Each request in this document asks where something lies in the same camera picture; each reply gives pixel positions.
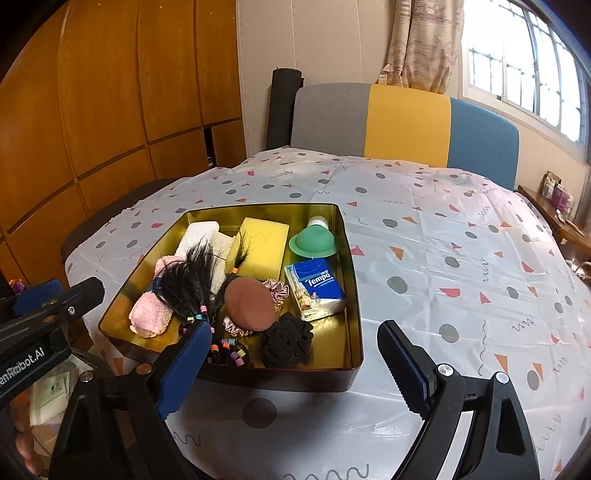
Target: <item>patterned plastic tablecloth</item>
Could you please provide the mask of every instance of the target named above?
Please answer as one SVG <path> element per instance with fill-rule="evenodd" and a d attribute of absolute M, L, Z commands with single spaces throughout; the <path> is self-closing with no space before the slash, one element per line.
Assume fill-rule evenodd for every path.
<path fill-rule="evenodd" d="M 589 427 L 591 295 L 545 222 L 517 194 L 462 170 L 284 148 L 182 179 L 97 231 L 67 261 L 71 284 L 99 277 L 85 322 L 118 372 L 133 362 L 98 331 L 142 254 L 188 210 L 238 203 L 339 205 L 359 289 L 365 360 L 345 393 L 252 390 L 196 381 L 167 421 L 183 453 L 229 480 L 390 479 L 421 420 L 377 349 L 394 319 L 435 362 L 511 377 L 542 478 L 555 478 Z M 466 430 L 463 419 L 459 430 Z M 459 458 L 455 442 L 450 458 Z M 440 478 L 451 478 L 451 460 Z"/>

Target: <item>window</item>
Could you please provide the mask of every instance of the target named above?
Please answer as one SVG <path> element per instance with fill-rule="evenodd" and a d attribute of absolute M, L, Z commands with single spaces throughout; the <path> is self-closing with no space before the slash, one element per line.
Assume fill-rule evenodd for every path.
<path fill-rule="evenodd" d="M 582 77 L 552 28 L 508 0 L 466 0 L 465 15 L 470 84 L 583 142 Z"/>

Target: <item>blue gripper pad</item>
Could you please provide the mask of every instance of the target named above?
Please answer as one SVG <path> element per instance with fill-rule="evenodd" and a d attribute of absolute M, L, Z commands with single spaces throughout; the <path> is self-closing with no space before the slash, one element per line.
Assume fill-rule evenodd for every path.
<path fill-rule="evenodd" d="M 163 420 L 181 407 L 212 345 L 212 331 L 207 322 L 195 321 L 191 327 L 194 330 L 190 328 L 176 345 L 166 347 L 155 362 L 158 369 L 160 360 L 166 362 L 167 357 L 173 357 L 160 380 L 156 402 L 156 410 Z"/>

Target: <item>blue cushion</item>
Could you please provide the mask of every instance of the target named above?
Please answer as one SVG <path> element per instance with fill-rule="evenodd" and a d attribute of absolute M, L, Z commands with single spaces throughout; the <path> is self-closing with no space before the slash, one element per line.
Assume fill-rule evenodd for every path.
<path fill-rule="evenodd" d="M 449 168 L 478 173 L 513 190 L 519 156 L 519 131 L 506 118 L 452 98 Z"/>

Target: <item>table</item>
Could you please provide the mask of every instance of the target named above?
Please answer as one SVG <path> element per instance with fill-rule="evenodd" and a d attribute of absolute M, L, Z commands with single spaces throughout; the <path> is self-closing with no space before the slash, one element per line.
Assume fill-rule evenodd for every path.
<path fill-rule="evenodd" d="M 561 223 L 556 216 L 556 208 L 545 197 L 522 185 L 517 187 L 517 191 L 526 197 L 542 214 L 552 229 L 557 244 L 560 245 L 564 239 L 580 248 L 587 255 L 591 255 L 591 238 L 588 235 L 581 235 L 570 225 Z"/>

